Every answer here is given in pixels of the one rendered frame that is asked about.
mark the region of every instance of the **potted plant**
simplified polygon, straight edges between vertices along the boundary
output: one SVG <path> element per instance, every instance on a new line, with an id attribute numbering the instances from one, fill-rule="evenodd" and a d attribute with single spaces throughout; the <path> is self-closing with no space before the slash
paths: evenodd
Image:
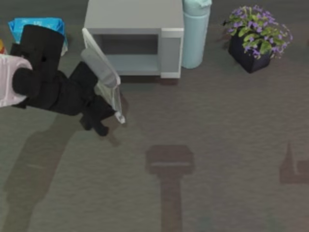
<path id="1" fill-rule="evenodd" d="M 229 54 L 248 73 L 268 66 L 272 58 L 280 58 L 293 40 L 290 30 L 259 6 L 235 9 L 223 25 L 231 35 Z"/>

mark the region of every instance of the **blue package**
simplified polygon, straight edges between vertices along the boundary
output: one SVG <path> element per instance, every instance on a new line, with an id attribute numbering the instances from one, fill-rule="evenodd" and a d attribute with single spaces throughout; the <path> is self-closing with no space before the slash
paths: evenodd
<path id="1" fill-rule="evenodd" d="M 37 25 L 61 33 L 65 37 L 61 55 L 64 55 L 68 50 L 68 40 L 65 34 L 65 23 L 61 18 L 15 18 L 8 24 L 16 43 L 20 43 L 25 25 Z"/>

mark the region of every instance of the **light blue bottle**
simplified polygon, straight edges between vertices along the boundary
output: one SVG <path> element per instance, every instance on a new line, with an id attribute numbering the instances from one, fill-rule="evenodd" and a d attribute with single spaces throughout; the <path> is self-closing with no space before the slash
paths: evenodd
<path id="1" fill-rule="evenodd" d="M 203 61 L 211 0 L 183 0 L 184 39 L 182 66 L 198 67 Z"/>

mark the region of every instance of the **flower pot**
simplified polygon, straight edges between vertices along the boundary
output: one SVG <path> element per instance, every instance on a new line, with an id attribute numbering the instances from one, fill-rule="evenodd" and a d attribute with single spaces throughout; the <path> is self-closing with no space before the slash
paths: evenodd
<path id="1" fill-rule="evenodd" d="M 249 50 L 245 53 L 242 46 L 246 34 L 242 37 L 236 33 L 231 37 L 228 52 L 229 54 L 246 70 L 248 73 L 253 73 L 257 70 L 265 68 L 270 63 L 271 53 L 263 54 L 259 59 L 254 58 L 253 51 Z"/>

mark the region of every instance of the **red and yellow can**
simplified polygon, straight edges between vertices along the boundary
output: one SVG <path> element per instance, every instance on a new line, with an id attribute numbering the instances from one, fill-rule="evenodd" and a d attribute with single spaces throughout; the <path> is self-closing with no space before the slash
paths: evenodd
<path id="1" fill-rule="evenodd" d="M 0 54 L 6 54 L 6 50 L 2 40 L 0 40 Z"/>

